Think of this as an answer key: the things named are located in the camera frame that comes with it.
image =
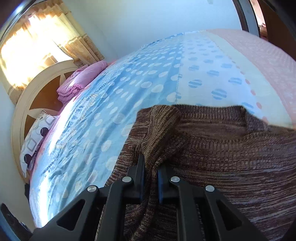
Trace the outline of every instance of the sunlight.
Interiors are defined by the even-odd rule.
[[[31,26],[17,30],[1,48],[0,67],[11,86],[26,87],[42,70],[57,62],[72,59],[43,29],[53,24],[51,34],[56,31],[60,35],[62,30],[57,30],[49,19],[43,21],[32,16],[29,21]]]
[[[52,130],[52,137],[50,140],[50,144],[49,144],[49,148],[48,148],[48,154],[50,155],[51,152],[54,150],[54,148],[56,147],[56,143],[58,141],[58,139],[60,138],[62,132],[65,129],[65,125],[69,120],[69,117],[72,114],[72,107],[74,105],[74,101],[71,100],[64,108],[64,110],[62,111],[62,113],[59,116],[59,119],[57,121],[56,126],[54,126],[54,130]]]
[[[44,174],[44,179],[42,180],[39,186],[38,193],[38,204],[39,204],[39,212],[40,212],[40,221],[42,227],[45,226],[48,221],[48,191],[49,191],[49,181],[47,173]]]

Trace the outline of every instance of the white wall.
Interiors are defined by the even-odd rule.
[[[107,61],[173,34],[241,29],[232,0],[63,0]]]
[[[11,213],[33,230],[32,214],[24,193],[25,183],[17,171],[10,144],[10,130],[15,106],[6,93],[0,69],[0,204],[4,203]]]

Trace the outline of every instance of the pink blanket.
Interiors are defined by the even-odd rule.
[[[83,66],[76,70],[66,81],[57,89],[58,100],[63,104],[69,102],[74,96],[82,91],[92,82],[105,68],[107,62],[102,60],[91,66]]]

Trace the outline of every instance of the bed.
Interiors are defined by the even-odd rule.
[[[156,104],[243,105],[269,124],[295,127],[296,62],[244,31],[176,34],[108,66],[64,109],[56,89],[77,67],[57,63],[35,77],[17,103],[12,148],[19,155],[35,118],[59,115],[30,176],[30,207],[44,226],[87,186],[104,186],[136,119]]]

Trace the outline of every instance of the metal screw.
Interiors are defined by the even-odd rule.
[[[215,190],[215,188],[212,186],[212,185],[207,185],[205,187],[205,189],[208,191],[208,192],[213,192]]]
[[[88,190],[89,192],[94,192],[94,191],[96,190],[96,186],[91,185],[91,186],[89,186],[89,187],[87,188],[87,190]]]
[[[129,183],[131,181],[131,177],[126,176],[126,177],[122,178],[122,181],[124,183]]]
[[[171,177],[170,180],[171,180],[172,182],[174,182],[174,183],[178,183],[178,182],[180,182],[180,178],[179,178],[179,177],[176,177],[176,176]]]

